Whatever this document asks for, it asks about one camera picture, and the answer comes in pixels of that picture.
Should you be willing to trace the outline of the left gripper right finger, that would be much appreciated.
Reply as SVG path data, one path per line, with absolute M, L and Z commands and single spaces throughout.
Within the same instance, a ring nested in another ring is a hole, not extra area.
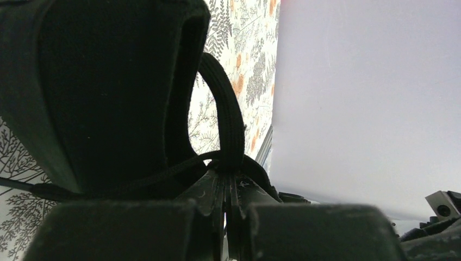
M 280 203 L 226 177 L 229 254 L 237 260 L 406 260 L 387 217 L 356 204 Z

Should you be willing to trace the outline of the black sneaker with laces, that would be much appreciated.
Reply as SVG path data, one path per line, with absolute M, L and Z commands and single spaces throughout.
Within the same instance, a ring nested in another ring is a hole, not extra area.
M 1 186 L 54 201 L 175 198 L 210 159 L 277 200 L 204 51 L 209 21 L 204 1 L 1 1 L 1 117 L 51 180 Z

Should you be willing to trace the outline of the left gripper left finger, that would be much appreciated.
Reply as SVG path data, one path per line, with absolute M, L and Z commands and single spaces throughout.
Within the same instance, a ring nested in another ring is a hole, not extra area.
M 224 180 L 209 170 L 172 201 L 56 206 L 25 260 L 220 260 Z

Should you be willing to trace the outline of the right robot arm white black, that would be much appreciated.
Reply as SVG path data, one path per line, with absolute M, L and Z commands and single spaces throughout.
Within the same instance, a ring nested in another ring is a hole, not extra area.
M 399 237 L 408 260 L 460 260 L 460 193 L 425 197 L 435 215 Z

